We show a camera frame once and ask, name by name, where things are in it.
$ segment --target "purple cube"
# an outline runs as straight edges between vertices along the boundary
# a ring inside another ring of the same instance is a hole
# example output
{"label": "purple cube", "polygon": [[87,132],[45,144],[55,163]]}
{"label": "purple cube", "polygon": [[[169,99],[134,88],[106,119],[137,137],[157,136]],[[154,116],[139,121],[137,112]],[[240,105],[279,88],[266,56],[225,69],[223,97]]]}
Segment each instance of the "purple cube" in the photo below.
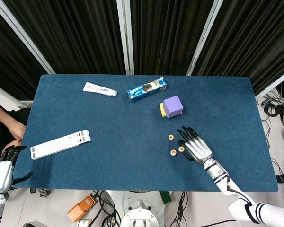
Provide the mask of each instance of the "purple cube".
{"label": "purple cube", "polygon": [[182,114],[183,105],[178,96],[165,99],[163,101],[163,108],[168,118]]}

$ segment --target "white toothpaste tube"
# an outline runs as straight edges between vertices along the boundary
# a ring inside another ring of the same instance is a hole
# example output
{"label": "white toothpaste tube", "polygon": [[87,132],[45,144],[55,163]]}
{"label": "white toothpaste tube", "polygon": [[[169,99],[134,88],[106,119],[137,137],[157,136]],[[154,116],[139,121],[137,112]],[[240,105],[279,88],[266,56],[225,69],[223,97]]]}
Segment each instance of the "white toothpaste tube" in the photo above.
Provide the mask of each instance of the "white toothpaste tube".
{"label": "white toothpaste tube", "polygon": [[86,82],[83,91],[95,92],[106,96],[117,96],[117,91]]}

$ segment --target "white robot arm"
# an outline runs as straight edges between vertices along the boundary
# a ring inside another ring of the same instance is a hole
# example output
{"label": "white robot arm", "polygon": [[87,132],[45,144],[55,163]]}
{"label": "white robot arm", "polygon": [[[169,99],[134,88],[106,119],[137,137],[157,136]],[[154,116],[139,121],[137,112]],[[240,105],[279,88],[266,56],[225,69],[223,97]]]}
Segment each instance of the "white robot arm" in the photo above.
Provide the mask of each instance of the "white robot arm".
{"label": "white robot arm", "polygon": [[28,173],[25,177],[13,179],[13,172],[16,160],[19,153],[24,150],[26,146],[10,146],[4,150],[0,150],[0,222],[5,206],[8,199],[8,190],[12,189],[12,185],[25,181],[33,174]]}
{"label": "white robot arm", "polygon": [[185,132],[177,131],[185,140],[179,140],[179,145],[185,146],[184,156],[191,161],[204,164],[205,171],[225,196],[238,198],[228,208],[235,220],[252,221],[271,227],[284,227],[283,208],[265,203],[255,203],[232,181],[228,172],[220,163],[211,158],[213,153],[196,131],[189,127],[182,128]]}

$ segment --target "table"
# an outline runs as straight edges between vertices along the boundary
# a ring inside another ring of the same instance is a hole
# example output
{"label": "table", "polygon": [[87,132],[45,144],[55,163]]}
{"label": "table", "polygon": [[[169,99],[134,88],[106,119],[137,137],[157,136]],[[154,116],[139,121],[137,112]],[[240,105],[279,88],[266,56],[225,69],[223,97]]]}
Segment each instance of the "table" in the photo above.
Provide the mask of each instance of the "table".
{"label": "table", "polygon": [[[15,177],[18,187],[131,191],[217,191],[178,148],[176,129],[194,128],[243,191],[274,192],[277,183],[251,82],[239,77],[164,76],[168,88],[130,103],[126,90],[159,76],[43,75],[28,119]],[[84,92],[86,82],[117,97]],[[162,118],[159,103],[178,95],[184,110]],[[29,147],[83,129],[91,142],[38,160]],[[168,135],[174,134],[174,140]]]}

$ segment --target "metal frame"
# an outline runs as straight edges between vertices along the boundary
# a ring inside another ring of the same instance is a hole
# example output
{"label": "metal frame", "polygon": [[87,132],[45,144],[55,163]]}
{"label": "metal frame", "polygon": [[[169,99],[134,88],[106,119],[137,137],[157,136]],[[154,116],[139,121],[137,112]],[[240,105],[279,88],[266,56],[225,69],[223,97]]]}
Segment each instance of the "metal frame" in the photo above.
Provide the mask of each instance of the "metal frame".
{"label": "metal frame", "polygon": [[55,71],[52,69],[48,61],[41,54],[37,46],[30,39],[26,31],[23,29],[21,24],[15,18],[15,16],[11,13],[9,8],[5,5],[3,0],[0,0],[0,15],[4,18],[4,20],[8,23],[8,25],[13,29],[16,35],[20,38],[20,40],[24,43],[24,45],[29,49],[29,51],[33,54],[33,56],[37,59],[37,61],[42,65],[45,71],[48,74],[55,74]]}
{"label": "metal frame", "polygon": [[200,36],[200,39],[199,39],[199,42],[198,42],[198,45],[195,49],[195,53],[194,53],[194,56],[190,62],[190,65],[189,65],[189,68],[188,68],[188,71],[186,73],[187,76],[191,76],[194,68],[195,68],[195,65],[197,63],[197,60],[201,54],[201,51],[204,47],[204,44],[207,40],[207,37],[209,35],[209,32],[211,31],[212,29],[212,26],[213,26],[213,23],[214,21],[216,20],[216,17],[218,15],[218,12],[221,8],[221,5],[223,3],[223,0],[214,0],[213,2],[213,5],[212,5],[212,8],[208,14],[208,17],[207,17],[207,21],[204,25],[204,28],[203,28],[203,31],[202,31],[202,34]]}
{"label": "metal frame", "polygon": [[271,83],[269,86],[267,86],[263,91],[261,91],[258,95],[256,95],[256,100],[262,98],[264,95],[266,95],[268,92],[270,92],[272,89],[274,89],[276,86],[281,84],[284,81],[284,74],[277,79],[275,82]]}
{"label": "metal frame", "polygon": [[3,89],[0,88],[0,95],[8,99],[9,101],[13,102],[17,106],[22,106],[25,107],[23,103],[21,103],[19,100],[15,99],[13,96],[11,96],[9,93],[4,91]]}
{"label": "metal frame", "polygon": [[134,75],[133,35],[130,0],[116,0],[116,2],[118,8],[125,71],[127,75]]}

